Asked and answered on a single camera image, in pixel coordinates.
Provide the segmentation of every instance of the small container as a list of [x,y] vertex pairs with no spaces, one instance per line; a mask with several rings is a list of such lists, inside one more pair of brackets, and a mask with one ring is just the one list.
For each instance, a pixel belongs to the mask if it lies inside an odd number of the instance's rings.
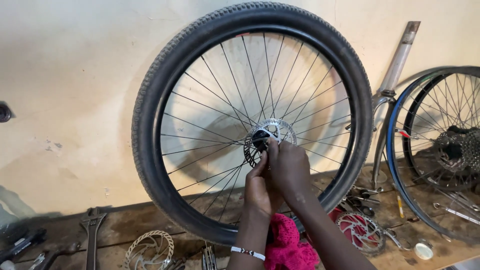
[[433,251],[430,247],[428,247],[426,244],[423,243],[418,243],[415,245],[413,248],[415,251],[415,254],[423,260],[429,260],[433,257]]

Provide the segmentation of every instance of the hand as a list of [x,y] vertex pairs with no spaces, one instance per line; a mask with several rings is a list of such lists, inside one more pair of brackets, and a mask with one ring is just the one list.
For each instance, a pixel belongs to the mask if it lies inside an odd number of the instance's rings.
[[280,208],[283,198],[271,185],[271,177],[267,168],[268,154],[262,153],[257,165],[247,174],[245,181],[245,208],[260,210],[270,219],[270,216]]
[[312,192],[310,163],[305,149],[288,141],[277,143],[268,138],[270,173],[273,183],[287,203],[290,199],[302,200]]

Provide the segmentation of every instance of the white beaded bracelet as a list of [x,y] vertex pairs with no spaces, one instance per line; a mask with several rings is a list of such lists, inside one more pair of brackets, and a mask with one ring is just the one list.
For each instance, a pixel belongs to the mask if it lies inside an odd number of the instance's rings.
[[262,261],[265,261],[265,256],[260,254],[260,253],[256,253],[255,251],[245,250],[244,248],[240,248],[240,247],[236,247],[236,246],[233,246],[230,249],[230,251],[231,252],[240,252],[240,253],[243,253],[243,254],[248,254],[248,255],[254,256],[255,258],[258,258]]

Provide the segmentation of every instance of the bicycle wheel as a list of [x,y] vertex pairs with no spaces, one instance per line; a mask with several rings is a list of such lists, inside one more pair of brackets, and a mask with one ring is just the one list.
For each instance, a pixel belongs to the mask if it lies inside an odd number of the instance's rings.
[[386,144],[393,179],[413,212],[472,244],[480,243],[479,78],[479,67],[452,67],[417,79],[395,104]]
[[206,15],[162,49],[138,93],[132,148],[158,207],[185,230],[232,245],[263,139],[306,149],[331,211],[371,132],[370,87],[346,40],[307,11],[252,2]]

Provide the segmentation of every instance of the pink cloth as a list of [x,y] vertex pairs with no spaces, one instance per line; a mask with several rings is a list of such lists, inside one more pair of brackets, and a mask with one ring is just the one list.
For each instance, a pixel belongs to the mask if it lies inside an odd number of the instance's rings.
[[270,221],[274,242],[265,248],[266,270],[314,270],[318,255],[309,243],[300,242],[295,222],[282,214]]

